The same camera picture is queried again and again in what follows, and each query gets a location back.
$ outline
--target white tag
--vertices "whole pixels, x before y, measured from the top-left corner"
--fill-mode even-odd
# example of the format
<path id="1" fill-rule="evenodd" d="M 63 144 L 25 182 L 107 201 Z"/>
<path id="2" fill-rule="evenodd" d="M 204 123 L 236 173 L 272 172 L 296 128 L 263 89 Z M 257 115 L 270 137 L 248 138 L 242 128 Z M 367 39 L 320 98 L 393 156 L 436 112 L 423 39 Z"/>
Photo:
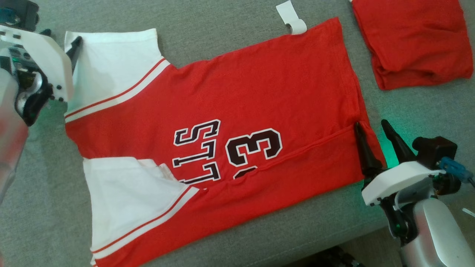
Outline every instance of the white tag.
<path id="1" fill-rule="evenodd" d="M 307 31 L 307 25 L 303 20 L 298 18 L 290 0 L 276 6 L 276 8 L 284 23 L 290 25 L 292 34 L 301 34 Z"/>

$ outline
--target folded red cloth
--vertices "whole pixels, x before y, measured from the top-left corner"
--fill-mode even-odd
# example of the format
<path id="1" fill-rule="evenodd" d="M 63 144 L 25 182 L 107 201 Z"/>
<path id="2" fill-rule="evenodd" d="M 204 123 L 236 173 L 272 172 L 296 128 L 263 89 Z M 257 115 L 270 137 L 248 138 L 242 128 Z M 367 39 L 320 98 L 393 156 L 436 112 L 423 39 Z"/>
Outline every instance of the folded red cloth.
<path id="1" fill-rule="evenodd" d="M 473 57 L 458 0 L 353 0 L 381 90 L 470 78 Z"/>

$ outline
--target red stripe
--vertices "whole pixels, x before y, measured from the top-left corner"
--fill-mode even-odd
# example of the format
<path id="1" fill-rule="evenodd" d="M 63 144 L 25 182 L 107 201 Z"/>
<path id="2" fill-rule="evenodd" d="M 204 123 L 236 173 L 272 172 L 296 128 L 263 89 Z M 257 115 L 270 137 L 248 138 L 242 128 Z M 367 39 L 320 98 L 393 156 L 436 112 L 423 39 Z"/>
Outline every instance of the red stripe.
<path id="1" fill-rule="evenodd" d="M 162 58 L 157 64 L 155 64 L 155 66 L 153 66 L 153 68 L 152 68 L 151 70 L 149 70 L 149 72 L 147 72 L 147 74 L 145 74 L 145 76 L 144 76 L 142 79 L 140 79 L 140 81 L 138 81 L 134 86 L 130 87 L 129 89 L 123 91 L 122 93 L 120 93 L 120 94 L 118 94 L 118 95 L 114 95 L 114 96 L 112 96 L 112 97 L 110 97 L 110 98 L 108 98 L 108 99 L 105 99 L 105 100 L 96 102 L 96 103 L 91 104 L 91 105 L 89 105 L 89 106 L 83 107 L 83 108 L 81 108 L 81 109 L 79 109 L 79 110 L 76 110 L 76 111 L 74 111 L 74 112 L 72 112 L 72 113 L 66 115 L 65 118 L 68 118 L 69 116 L 72 116 L 72 115 L 74 115 L 74 114 L 77 114 L 77 113 L 79 113 L 79 112 L 81 112 L 81 111 L 84 111 L 84 110 L 86 110 L 86 109 L 88 109 L 88 108 L 91 108 L 91 107 L 93 107 L 93 106 L 102 104 L 102 103 L 104 103 L 104 102 L 110 101 L 110 100 L 115 99 L 115 98 L 118 98 L 118 97 L 120 97 L 121 95 L 127 94 L 127 93 L 130 92 L 132 89 L 136 88 L 141 82 L 143 82 L 143 80 L 144 80 L 148 75 L 150 75 L 150 73 L 151 73 L 152 71 L 154 71 L 154 70 L 158 67 L 158 65 L 160 65 L 160 63 L 163 62 L 164 60 L 165 60 L 165 58 Z"/>
<path id="2" fill-rule="evenodd" d="M 170 210 L 172 210 L 172 209 L 177 205 L 177 203 L 178 203 L 178 202 L 183 198 L 183 196 L 190 190 L 190 188 L 191 188 L 191 187 L 188 187 L 188 188 L 183 192 L 183 194 L 181 194 L 181 196 L 175 201 L 175 203 L 174 203 L 164 214 L 162 214 L 162 215 L 160 215 L 160 216 L 158 216 L 158 217 L 156 217 L 156 218 L 154 218 L 154 219 L 152 219 L 152 220 L 150 220 L 150 221 L 148 221 L 148 222 L 146 222 L 146 223 L 144 223 L 144 224 L 142 224 L 142 225 L 136 227 L 134 230 L 132 230 L 132 231 L 126 233 L 125 235 L 121 236 L 119 239 L 116 239 L 114 242 L 110 243 L 109 245 L 107 245 L 107 246 L 105 246 L 105 247 L 103 247 L 103 248 L 100 248 L 100 249 L 98 249 L 98 250 L 92 251 L 92 253 L 97 253 L 97 252 L 103 251 L 104 249 L 106 249 L 106 248 L 112 246 L 113 244 L 119 242 L 120 240 L 124 239 L 124 238 L 127 237 L 128 235 L 132 234 L 133 232 L 135 232 L 135 231 L 138 230 L 139 228 L 142 228 L 142 227 L 144 227 L 145 225 L 147 225 L 147 224 L 149 224 L 149 223 L 152 223 L 152 222 L 154 222 L 154 221 L 160 219 L 161 217 L 165 216 L 167 213 L 170 212 Z"/>

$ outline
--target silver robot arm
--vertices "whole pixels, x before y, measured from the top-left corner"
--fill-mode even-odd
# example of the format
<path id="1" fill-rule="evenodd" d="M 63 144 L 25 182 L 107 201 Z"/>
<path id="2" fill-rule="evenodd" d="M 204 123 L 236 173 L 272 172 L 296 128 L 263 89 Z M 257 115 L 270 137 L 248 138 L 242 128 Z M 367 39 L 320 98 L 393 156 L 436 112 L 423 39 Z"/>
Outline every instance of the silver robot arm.
<path id="1" fill-rule="evenodd" d="M 0 204 L 13 180 L 28 136 L 28 127 L 15 110 L 18 89 L 13 76 L 0 69 Z"/>
<path id="2" fill-rule="evenodd" d="M 457 222 L 438 199 L 458 192 L 462 182 L 473 184 L 473 174 L 453 160 L 457 145 L 440 136 L 419 137 L 412 144 L 416 156 L 388 121 L 381 124 L 399 165 L 383 169 L 356 124 L 365 175 L 361 193 L 366 205 L 379 205 L 385 212 L 391 235 L 401 241 L 403 266 L 475 267 L 475 256 Z"/>
<path id="3" fill-rule="evenodd" d="M 49 99 L 68 101 L 74 94 L 73 71 L 82 39 L 68 52 L 49 36 L 35 33 L 38 5 L 0 0 L 0 204 L 11 184 L 32 126 Z"/>

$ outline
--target gray couch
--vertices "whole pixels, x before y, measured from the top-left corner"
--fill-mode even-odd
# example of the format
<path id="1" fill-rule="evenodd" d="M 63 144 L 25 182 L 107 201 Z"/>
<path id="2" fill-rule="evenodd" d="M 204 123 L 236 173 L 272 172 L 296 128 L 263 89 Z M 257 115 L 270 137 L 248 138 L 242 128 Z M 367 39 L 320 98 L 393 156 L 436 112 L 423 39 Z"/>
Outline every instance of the gray couch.
<path id="1" fill-rule="evenodd" d="M 460 0 L 475 40 L 475 4 Z M 284 0 L 36 0 L 39 28 L 62 43 L 66 30 L 157 28 L 165 57 L 181 67 L 287 33 L 275 5 Z M 347 0 L 294 0 L 308 27 L 340 17 L 345 44 L 362 87 L 371 124 L 389 166 L 397 162 L 379 121 L 408 141 L 442 135 L 459 145 L 457 159 L 475 170 L 475 80 L 383 92 Z M 82 158 L 64 130 L 66 104 L 53 102 L 30 135 L 15 182 L 0 206 L 0 251 L 8 267 L 88 266 L 90 199 Z M 467 194 L 464 187 L 460 195 Z M 147 266 L 280 266 L 385 226 L 365 207 L 361 184 L 321 195 L 167 254 Z M 457 196 L 444 198 L 451 201 Z"/>

